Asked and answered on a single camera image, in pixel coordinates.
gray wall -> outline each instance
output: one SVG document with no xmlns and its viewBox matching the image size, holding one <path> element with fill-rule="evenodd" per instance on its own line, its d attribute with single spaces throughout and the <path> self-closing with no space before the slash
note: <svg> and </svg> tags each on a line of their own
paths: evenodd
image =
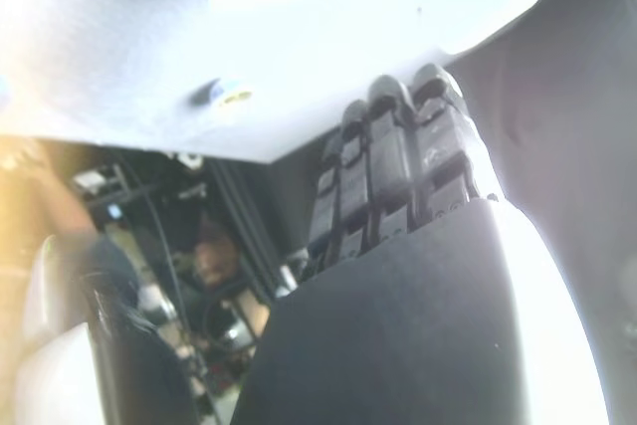
<svg viewBox="0 0 637 425">
<path fill-rule="evenodd" d="M 635 423 L 635 0 L 542 0 L 450 70 L 509 198 L 571 287 L 613 423 Z"/>
</svg>

person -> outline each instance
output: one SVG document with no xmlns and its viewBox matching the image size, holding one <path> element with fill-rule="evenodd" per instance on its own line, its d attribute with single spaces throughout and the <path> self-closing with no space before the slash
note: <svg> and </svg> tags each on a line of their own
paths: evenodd
<svg viewBox="0 0 637 425">
<path fill-rule="evenodd" d="M 22 354 L 21 326 L 31 268 L 50 235 L 97 235 L 83 204 L 55 173 L 35 139 L 0 136 L 0 425 Z"/>
</svg>

black and white robotic part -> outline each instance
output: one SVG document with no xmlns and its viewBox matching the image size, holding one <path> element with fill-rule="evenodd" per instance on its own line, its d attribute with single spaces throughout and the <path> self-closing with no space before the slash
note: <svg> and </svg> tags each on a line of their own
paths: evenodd
<svg viewBox="0 0 637 425">
<path fill-rule="evenodd" d="M 608 423 L 568 289 L 444 70 L 346 110 L 309 251 L 233 425 Z"/>
</svg>

black cable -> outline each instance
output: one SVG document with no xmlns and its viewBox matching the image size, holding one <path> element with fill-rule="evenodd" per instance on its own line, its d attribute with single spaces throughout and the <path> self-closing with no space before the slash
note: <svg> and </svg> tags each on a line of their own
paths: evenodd
<svg viewBox="0 0 637 425">
<path fill-rule="evenodd" d="M 170 247 L 168 246 L 168 240 L 166 239 L 166 233 L 161 225 L 161 220 L 159 219 L 159 213 L 157 213 L 157 208 L 153 204 L 150 199 L 150 195 L 143 187 L 143 182 L 141 178 L 137 175 L 134 168 L 128 163 L 126 158 L 119 153 L 119 151 L 115 151 L 112 149 L 110 151 L 113 156 L 121 163 L 121 165 L 126 169 L 128 174 L 132 177 L 137 186 L 139 187 L 139 191 L 141 192 L 141 196 L 143 197 L 146 205 L 148 206 L 148 211 L 150 211 L 150 215 L 152 216 L 152 220 L 155 223 L 157 228 L 157 234 L 159 235 L 159 240 L 161 242 L 161 246 L 163 248 L 163 252 L 166 256 L 166 262 L 168 266 L 168 272 L 170 273 L 170 281 L 172 282 L 175 288 L 175 296 L 177 297 L 177 308 L 179 309 L 179 315 L 181 316 L 181 321 L 183 323 L 184 329 L 186 331 L 186 335 L 188 336 L 188 341 L 190 341 L 190 323 L 188 322 L 188 316 L 186 315 L 186 306 L 183 302 L 183 297 L 181 296 L 181 288 L 179 287 L 179 280 L 177 278 L 177 274 L 175 273 L 175 265 L 172 261 L 172 254 L 170 254 Z"/>
</svg>

back of robotic hand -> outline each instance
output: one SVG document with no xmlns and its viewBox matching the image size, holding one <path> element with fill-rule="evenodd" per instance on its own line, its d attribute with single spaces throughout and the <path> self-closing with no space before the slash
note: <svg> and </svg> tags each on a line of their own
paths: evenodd
<svg viewBox="0 0 637 425">
<path fill-rule="evenodd" d="M 233 424 L 608 423 L 563 279 L 444 70 L 346 109 L 310 237 Z"/>
</svg>

